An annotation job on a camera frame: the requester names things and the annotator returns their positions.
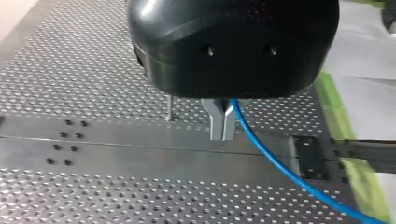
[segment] perforated metal plate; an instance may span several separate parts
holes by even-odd
[[[0,170],[2,223],[343,223],[303,190]],[[326,190],[334,198],[338,190]]]
[[[30,14],[48,15],[0,69],[2,115],[165,120],[165,95],[149,85],[134,56],[124,1],[60,0],[49,12],[39,9]],[[247,101],[247,119],[256,130],[327,134],[315,97],[310,88],[286,99]],[[173,112],[175,122],[209,123],[199,100],[176,99]]]

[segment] screw hole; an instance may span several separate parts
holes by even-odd
[[[210,45],[204,45],[201,48],[201,52],[211,57],[215,54],[215,49]]]

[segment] bolt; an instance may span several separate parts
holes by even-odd
[[[52,159],[52,158],[47,158],[46,161],[47,161],[48,164],[53,164],[53,163],[55,163],[55,160]]]
[[[70,149],[72,149],[72,151],[78,151],[78,147],[75,146],[71,146]]]
[[[59,145],[53,145],[53,149],[55,149],[55,150],[57,150],[57,151],[59,151],[59,150],[61,150],[62,149],[62,147],[61,146],[59,146]]]
[[[64,133],[64,132],[59,132],[59,135],[60,135],[62,138],[66,138],[66,137],[67,137],[67,133]]]
[[[85,121],[85,120],[83,120],[83,121],[81,122],[81,125],[82,125],[83,127],[88,127],[88,122]]]
[[[76,138],[83,138],[84,135],[82,133],[76,133]]]
[[[64,164],[65,165],[72,165],[73,162],[71,162],[70,160],[64,160]]]

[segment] black bracket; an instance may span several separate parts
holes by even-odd
[[[303,179],[329,180],[329,170],[316,137],[293,136]]]

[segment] metal strip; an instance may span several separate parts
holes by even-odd
[[[86,142],[103,145],[162,147],[172,149],[219,151],[239,154],[260,152],[244,133],[236,133],[233,141],[211,141],[206,127],[165,122],[129,122],[129,124],[89,123],[81,120],[7,118],[0,126],[0,136],[7,138],[47,139]],[[260,139],[277,155],[295,157],[291,138],[259,134]]]
[[[87,144],[74,144],[78,151],[72,151],[70,143],[58,142],[59,150],[50,144],[0,139],[0,164],[7,167],[0,170],[2,223],[355,223],[295,188],[261,156]],[[46,164],[48,155],[73,163]],[[312,183],[355,206],[348,184]]]

